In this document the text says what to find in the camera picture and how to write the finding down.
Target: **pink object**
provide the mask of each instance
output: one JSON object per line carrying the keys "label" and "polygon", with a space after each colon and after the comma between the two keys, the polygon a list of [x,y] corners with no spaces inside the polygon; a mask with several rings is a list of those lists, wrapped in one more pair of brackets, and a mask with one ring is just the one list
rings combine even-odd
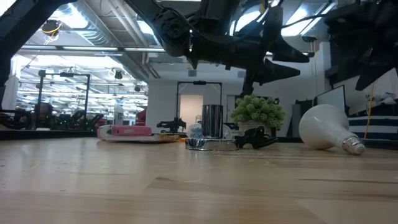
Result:
{"label": "pink object", "polygon": [[152,136],[152,129],[145,126],[105,125],[99,127],[97,136]]}

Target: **potted plant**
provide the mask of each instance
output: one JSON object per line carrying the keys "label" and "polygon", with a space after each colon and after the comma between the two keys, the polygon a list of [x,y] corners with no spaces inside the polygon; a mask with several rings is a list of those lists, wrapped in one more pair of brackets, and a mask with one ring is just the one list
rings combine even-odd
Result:
{"label": "potted plant", "polygon": [[263,126],[265,133],[271,135],[271,128],[280,129],[283,125],[285,112],[271,98],[266,100],[252,95],[245,96],[237,99],[236,104],[231,118],[238,123],[240,131]]}

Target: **bulb base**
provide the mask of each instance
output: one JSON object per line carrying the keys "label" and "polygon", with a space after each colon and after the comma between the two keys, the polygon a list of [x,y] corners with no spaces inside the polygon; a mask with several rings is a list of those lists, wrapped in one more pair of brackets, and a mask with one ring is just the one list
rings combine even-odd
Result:
{"label": "bulb base", "polygon": [[350,136],[343,140],[343,149],[348,153],[359,156],[365,152],[364,142],[357,136]]}

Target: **computer monitor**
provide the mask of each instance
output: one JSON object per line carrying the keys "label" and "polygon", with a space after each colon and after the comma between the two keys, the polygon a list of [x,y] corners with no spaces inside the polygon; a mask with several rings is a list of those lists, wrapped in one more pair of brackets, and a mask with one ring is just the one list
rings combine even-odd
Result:
{"label": "computer monitor", "polygon": [[344,113],[346,111],[346,94],[344,85],[334,88],[330,91],[324,92],[316,97],[317,105],[329,104],[341,109]]}

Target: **green plant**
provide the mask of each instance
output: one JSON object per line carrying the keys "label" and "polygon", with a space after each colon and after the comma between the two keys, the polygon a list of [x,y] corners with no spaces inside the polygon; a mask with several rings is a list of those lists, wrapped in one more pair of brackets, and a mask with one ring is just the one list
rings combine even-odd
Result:
{"label": "green plant", "polygon": [[237,107],[231,118],[235,123],[257,121],[273,128],[281,128],[285,118],[282,107],[274,104],[273,99],[264,99],[257,96],[245,96],[236,100]]}

